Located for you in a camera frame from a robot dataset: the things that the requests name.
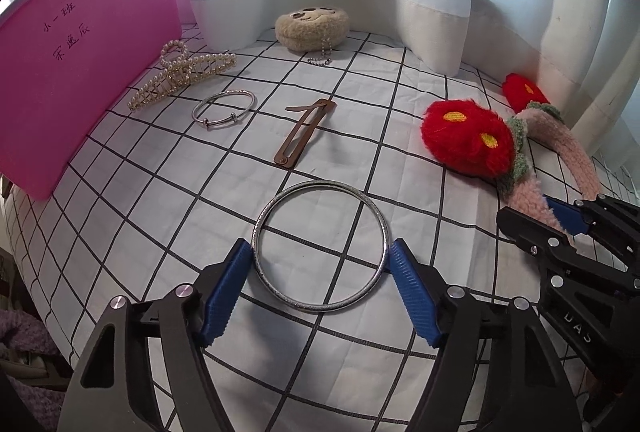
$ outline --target brown leather hair clip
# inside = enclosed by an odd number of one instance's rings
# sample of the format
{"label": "brown leather hair clip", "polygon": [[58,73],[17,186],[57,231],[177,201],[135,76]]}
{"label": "brown leather hair clip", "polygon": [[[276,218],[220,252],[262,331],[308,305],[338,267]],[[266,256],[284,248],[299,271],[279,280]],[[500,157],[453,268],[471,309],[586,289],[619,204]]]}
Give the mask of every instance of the brown leather hair clip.
{"label": "brown leather hair clip", "polygon": [[[324,116],[328,112],[331,112],[334,107],[335,107],[335,102],[332,102],[327,98],[320,98],[313,105],[307,105],[306,107],[287,107],[286,110],[290,112],[305,111],[305,113],[300,117],[300,119],[296,123],[296,126],[291,130],[291,132],[287,136],[287,139],[284,141],[282,146],[276,152],[276,155],[273,158],[274,162],[284,168],[293,168],[296,164],[296,161],[298,161],[300,154],[302,154],[302,151],[305,149],[306,143],[311,138],[311,135],[313,134],[314,129],[318,126],[318,123],[320,123],[320,121],[322,121]],[[306,119],[315,109],[318,110],[316,112],[316,115],[311,120],[311,123],[307,125],[305,131],[302,133],[302,136],[300,137],[300,140],[298,141],[294,149],[291,151],[291,154],[287,156],[285,154],[285,152],[287,151],[287,148],[289,147],[289,145],[291,145],[291,142],[296,137],[296,134],[300,130],[300,127],[306,122]]]}

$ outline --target adjustable bangle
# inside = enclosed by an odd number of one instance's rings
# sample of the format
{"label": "adjustable bangle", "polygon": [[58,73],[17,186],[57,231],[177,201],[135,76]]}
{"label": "adjustable bangle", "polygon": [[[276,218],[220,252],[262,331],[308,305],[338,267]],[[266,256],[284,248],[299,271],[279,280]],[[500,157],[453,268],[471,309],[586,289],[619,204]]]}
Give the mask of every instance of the adjustable bangle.
{"label": "adjustable bangle", "polygon": [[[216,100],[218,98],[221,98],[222,96],[235,96],[238,94],[242,96],[248,96],[249,98],[251,98],[251,102],[249,103],[249,105],[240,114],[236,114],[232,112],[229,116],[227,116],[223,120],[209,121],[207,118],[203,118],[202,120],[200,119],[200,115],[206,110],[207,107],[209,107],[210,102],[212,100]],[[251,108],[254,106],[255,99],[256,99],[255,94],[253,94],[250,91],[243,91],[241,89],[219,92],[218,94],[214,94],[209,98],[205,98],[198,105],[196,105],[193,108],[193,112],[191,113],[191,118],[193,119],[194,122],[206,128],[207,130],[209,130],[211,127],[218,126],[218,125],[225,125],[225,123],[229,123],[229,122],[237,123],[240,118],[242,118],[246,113],[248,113],[251,110]]]}

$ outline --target grid pattern sheet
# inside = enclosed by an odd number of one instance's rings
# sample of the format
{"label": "grid pattern sheet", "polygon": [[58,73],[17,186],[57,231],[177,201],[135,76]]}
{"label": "grid pattern sheet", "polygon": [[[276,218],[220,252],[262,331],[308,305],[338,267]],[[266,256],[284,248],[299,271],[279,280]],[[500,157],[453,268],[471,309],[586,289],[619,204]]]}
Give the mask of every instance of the grid pattern sheet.
{"label": "grid pattern sheet", "polygon": [[[197,26],[185,26],[192,52],[207,52]],[[287,186],[308,179],[348,183],[384,213],[419,261],[482,300],[524,296],[535,306],[535,264],[495,225],[495,186],[446,170],[420,140],[421,115],[434,101],[472,98],[503,117],[513,111],[498,83],[462,65],[456,77],[432,73],[401,44],[362,32],[325,68],[276,42],[273,29],[240,51],[238,65],[139,112],[127,101],[158,72],[147,68],[110,108],[70,161],[53,197],[36,202],[14,188],[5,204],[18,269],[62,353],[75,365],[95,322],[118,294],[152,300],[192,282],[219,262],[257,214]],[[257,104],[240,123],[206,131],[191,110],[201,99],[246,89]],[[331,97],[295,170],[273,155],[297,118],[285,111]],[[226,97],[219,119],[242,107]],[[529,142],[543,191],[580,198],[558,156]],[[636,203],[628,175],[594,165],[603,192]],[[288,295],[340,300],[372,275],[381,240],[373,216],[338,192],[309,192],[271,216],[262,240],[266,270]],[[624,265],[585,237],[583,255]],[[576,394],[584,364],[546,326]],[[150,340],[154,386],[169,430],[180,430],[161,344]],[[490,343],[482,343],[474,389],[460,430],[478,419]],[[347,310],[320,316],[279,303],[252,271],[225,335],[205,351],[212,379],[236,430],[245,432],[400,432],[430,374],[436,351],[415,335],[393,279]]]}

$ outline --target purple fuzzy fabric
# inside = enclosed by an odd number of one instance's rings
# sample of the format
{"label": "purple fuzzy fabric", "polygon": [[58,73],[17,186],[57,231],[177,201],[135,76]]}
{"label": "purple fuzzy fabric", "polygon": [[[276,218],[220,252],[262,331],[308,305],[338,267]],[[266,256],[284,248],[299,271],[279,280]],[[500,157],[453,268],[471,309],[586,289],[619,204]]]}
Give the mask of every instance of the purple fuzzy fabric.
{"label": "purple fuzzy fabric", "polygon": [[24,385],[11,376],[7,377],[20,399],[38,420],[44,430],[56,430],[60,419],[60,409],[65,401],[65,393],[48,388]]}
{"label": "purple fuzzy fabric", "polygon": [[[44,324],[22,311],[0,310],[0,342],[16,351],[59,354]],[[55,430],[65,393],[24,385],[11,376],[7,378],[42,427]]]}

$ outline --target metal screw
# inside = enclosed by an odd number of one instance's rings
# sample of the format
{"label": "metal screw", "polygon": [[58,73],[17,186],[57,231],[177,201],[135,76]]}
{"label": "metal screw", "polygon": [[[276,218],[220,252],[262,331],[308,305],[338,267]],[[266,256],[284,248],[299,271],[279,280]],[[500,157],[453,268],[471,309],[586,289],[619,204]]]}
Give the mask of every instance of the metal screw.
{"label": "metal screw", "polygon": [[449,289],[447,289],[447,295],[451,298],[462,298],[465,295],[465,290],[460,286],[449,286]]}
{"label": "metal screw", "polygon": [[181,284],[175,289],[175,294],[180,298],[187,298],[191,293],[193,293],[191,284]]}
{"label": "metal screw", "polygon": [[111,299],[111,302],[109,302],[109,305],[112,307],[112,309],[120,309],[126,303],[127,303],[127,297],[118,295],[117,297],[113,297]]}
{"label": "metal screw", "polygon": [[564,284],[564,279],[561,276],[553,275],[553,277],[551,277],[551,285],[553,287],[562,287],[563,284]]}
{"label": "metal screw", "polygon": [[513,305],[516,306],[516,309],[520,309],[524,311],[525,309],[529,309],[529,301],[526,298],[516,297],[513,299]]}

